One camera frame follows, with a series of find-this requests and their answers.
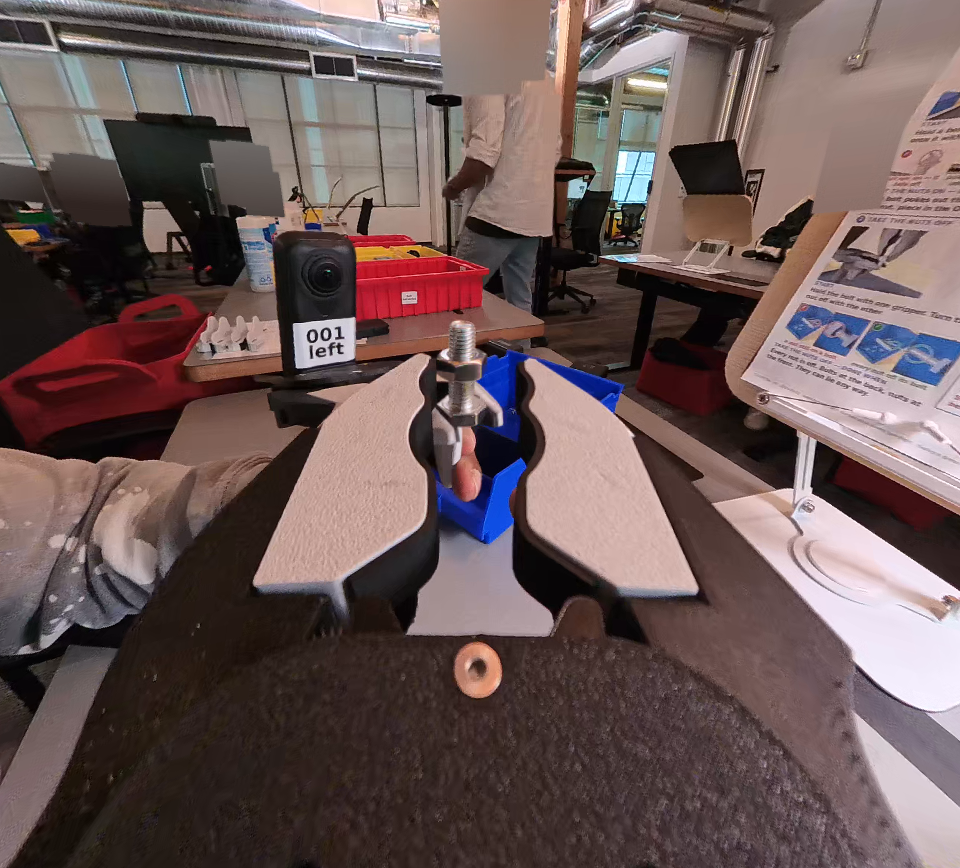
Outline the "red plastic bin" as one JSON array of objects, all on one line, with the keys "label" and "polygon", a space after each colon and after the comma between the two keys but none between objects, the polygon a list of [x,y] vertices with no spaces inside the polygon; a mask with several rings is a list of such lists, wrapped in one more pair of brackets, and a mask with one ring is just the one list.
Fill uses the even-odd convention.
[{"label": "red plastic bin", "polygon": [[[405,236],[349,236],[354,246],[410,245]],[[488,270],[450,254],[422,259],[356,260],[356,318],[390,320],[480,308]]]}]

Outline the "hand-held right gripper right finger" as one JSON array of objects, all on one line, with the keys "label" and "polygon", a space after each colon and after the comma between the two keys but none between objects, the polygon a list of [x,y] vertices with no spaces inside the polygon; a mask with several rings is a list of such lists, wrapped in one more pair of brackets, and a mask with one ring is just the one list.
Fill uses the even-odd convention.
[{"label": "hand-held right gripper right finger", "polygon": [[525,470],[513,502],[513,572],[558,614],[694,598],[699,585],[630,428],[543,361],[516,376]]}]

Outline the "blue plastic bin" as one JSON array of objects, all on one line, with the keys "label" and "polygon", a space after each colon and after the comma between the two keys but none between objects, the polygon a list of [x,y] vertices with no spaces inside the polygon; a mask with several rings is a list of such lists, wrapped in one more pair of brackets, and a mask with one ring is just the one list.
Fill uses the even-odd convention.
[{"label": "blue plastic bin", "polygon": [[477,497],[463,501],[452,490],[438,486],[438,511],[483,544],[495,541],[511,527],[510,496],[525,469],[520,445],[521,416],[518,410],[517,372],[526,356],[508,351],[487,359],[480,384],[503,410],[503,424],[474,429],[475,454],[482,485]]}]

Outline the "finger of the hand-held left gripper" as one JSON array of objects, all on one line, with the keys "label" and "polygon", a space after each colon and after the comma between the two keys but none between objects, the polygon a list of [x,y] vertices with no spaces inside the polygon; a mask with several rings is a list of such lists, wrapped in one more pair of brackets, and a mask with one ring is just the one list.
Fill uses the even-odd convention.
[{"label": "finger of the hand-held left gripper", "polygon": [[453,488],[463,458],[464,430],[500,429],[503,410],[485,388],[449,388],[433,408],[433,441],[441,483]]}]

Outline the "small wooden board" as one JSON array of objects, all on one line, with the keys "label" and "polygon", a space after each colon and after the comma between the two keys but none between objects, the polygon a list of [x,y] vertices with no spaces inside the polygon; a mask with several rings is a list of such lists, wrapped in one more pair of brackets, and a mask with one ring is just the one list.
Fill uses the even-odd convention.
[{"label": "small wooden board", "polygon": [[753,199],[736,194],[688,194],[681,202],[682,228],[691,242],[715,240],[746,247],[753,239]]}]

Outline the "flat yellow tray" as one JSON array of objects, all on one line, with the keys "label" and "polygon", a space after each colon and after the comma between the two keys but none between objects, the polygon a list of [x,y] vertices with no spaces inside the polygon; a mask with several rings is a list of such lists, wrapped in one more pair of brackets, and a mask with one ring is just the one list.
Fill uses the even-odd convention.
[{"label": "flat yellow tray", "polygon": [[354,252],[358,263],[433,259],[444,254],[429,246],[417,244],[354,246]]}]

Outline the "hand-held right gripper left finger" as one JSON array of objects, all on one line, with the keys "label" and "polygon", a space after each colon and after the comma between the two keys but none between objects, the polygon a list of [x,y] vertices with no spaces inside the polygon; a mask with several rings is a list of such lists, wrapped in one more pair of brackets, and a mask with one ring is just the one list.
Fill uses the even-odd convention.
[{"label": "hand-held right gripper left finger", "polygon": [[294,397],[296,414],[324,418],[253,589],[326,598],[341,623],[377,600],[408,629],[440,553],[434,362],[416,354],[373,381]]}]

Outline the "black panel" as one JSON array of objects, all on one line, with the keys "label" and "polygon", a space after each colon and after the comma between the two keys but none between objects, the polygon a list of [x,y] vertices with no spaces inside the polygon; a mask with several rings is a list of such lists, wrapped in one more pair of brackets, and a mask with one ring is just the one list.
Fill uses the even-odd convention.
[{"label": "black panel", "polygon": [[734,139],[676,145],[668,156],[686,196],[746,194]]}]

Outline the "brown office desk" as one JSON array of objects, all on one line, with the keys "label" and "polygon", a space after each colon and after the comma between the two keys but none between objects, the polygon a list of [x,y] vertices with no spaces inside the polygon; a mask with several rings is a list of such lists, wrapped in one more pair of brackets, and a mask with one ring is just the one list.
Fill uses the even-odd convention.
[{"label": "brown office desk", "polygon": [[639,370],[651,340],[659,301],[669,300],[691,308],[734,310],[735,318],[747,318],[756,302],[782,267],[781,263],[724,255],[714,270],[696,270],[692,264],[672,260],[655,261],[639,254],[611,253],[600,262],[617,269],[618,286],[641,294],[625,370]]}]

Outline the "steel hex bolt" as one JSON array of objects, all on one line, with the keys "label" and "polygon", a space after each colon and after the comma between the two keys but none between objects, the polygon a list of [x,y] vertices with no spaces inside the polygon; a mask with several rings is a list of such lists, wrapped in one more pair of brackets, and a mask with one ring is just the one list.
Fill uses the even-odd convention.
[{"label": "steel hex bolt", "polygon": [[[448,345],[447,348],[457,354],[468,355],[474,349],[479,350],[476,346],[476,330],[472,322],[457,320],[450,322],[448,328]],[[465,382],[465,383],[448,383],[442,382],[445,387],[445,394],[440,397],[438,400],[442,399],[449,391],[450,388],[478,388],[477,385],[480,382],[480,379],[475,382]]]}]

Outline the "person's left hand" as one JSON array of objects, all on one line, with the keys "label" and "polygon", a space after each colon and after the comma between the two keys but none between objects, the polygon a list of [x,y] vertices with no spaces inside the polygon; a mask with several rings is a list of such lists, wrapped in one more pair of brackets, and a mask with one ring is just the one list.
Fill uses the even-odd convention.
[{"label": "person's left hand", "polygon": [[460,501],[473,502],[481,491],[483,471],[476,456],[474,430],[463,427],[461,432],[461,454],[452,467],[451,489]]}]

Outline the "large dark panel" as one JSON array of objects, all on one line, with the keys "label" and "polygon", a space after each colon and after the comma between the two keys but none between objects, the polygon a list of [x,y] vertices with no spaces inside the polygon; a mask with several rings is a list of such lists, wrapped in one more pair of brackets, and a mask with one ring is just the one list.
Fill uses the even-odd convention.
[{"label": "large dark panel", "polygon": [[1,379],[90,326],[85,312],[1,230]]}]

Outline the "person's left forearm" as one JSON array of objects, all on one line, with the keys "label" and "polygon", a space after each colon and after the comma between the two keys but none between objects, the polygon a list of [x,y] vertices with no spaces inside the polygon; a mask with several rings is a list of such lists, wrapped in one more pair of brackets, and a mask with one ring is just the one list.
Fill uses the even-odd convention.
[{"label": "person's left forearm", "polygon": [[140,612],[174,562],[269,464],[92,463],[1,451],[1,654]]}]

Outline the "small white stand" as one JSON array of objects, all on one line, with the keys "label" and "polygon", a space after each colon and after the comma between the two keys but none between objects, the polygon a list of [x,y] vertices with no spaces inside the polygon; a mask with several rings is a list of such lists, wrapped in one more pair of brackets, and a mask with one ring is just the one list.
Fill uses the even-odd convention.
[{"label": "small white stand", "polygon": [[730,242],[717,238],[704,238],[688,250],[684,258],[674,264],[680,271],[704,276],[724,275],[728,269],[720,266],[733,246]]}]

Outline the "red plastic basket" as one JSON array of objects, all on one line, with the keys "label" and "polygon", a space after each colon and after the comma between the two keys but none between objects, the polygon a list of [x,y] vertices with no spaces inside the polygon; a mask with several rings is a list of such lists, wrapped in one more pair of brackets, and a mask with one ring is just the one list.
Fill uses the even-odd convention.
[{"label": "red plastic basket", "polygon": [[207,397],[254,391],[251,377],[193,382],[185,360],[210,314],[181,295],[128,305],[1,382],[2,406],[27,448],[66,430],[180,412]]}]

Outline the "black office chair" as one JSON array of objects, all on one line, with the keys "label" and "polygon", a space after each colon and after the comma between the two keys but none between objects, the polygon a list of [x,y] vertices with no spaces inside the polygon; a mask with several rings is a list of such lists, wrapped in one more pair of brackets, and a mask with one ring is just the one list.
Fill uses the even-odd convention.
[{"label": "black office chair", "polygon": [[570,284],[570,271],[594,269],[599,266],[602,254],[603,235],[608,220],[612,191],[584,191],[576,205],[569,226],[570,247],[551,250],[549,267],[559,276],[552,284],[547,302],[570,299],[582,314],[588,314],[596,304],[594,295]]}]

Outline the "black monitor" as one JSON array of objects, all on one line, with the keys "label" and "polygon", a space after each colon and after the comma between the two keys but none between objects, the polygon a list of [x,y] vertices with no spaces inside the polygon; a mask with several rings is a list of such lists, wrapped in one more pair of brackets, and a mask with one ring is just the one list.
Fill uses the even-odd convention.
[{"label": "black monitor", "polygon": [[212,164],[210,142],[253,141],[248,127],[202,115],[138,112],[103,126],[131,200],[187,202],[203,212],[209,206],[201,167]]}]

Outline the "printed instruction sheet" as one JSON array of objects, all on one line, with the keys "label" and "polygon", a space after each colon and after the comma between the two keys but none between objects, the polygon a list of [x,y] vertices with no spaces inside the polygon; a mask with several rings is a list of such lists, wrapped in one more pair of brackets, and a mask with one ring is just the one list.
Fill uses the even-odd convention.
[{"label": "printed instruction sheet", "polygon": [[958,478],[958,57],[745,370],[771,399]]}]

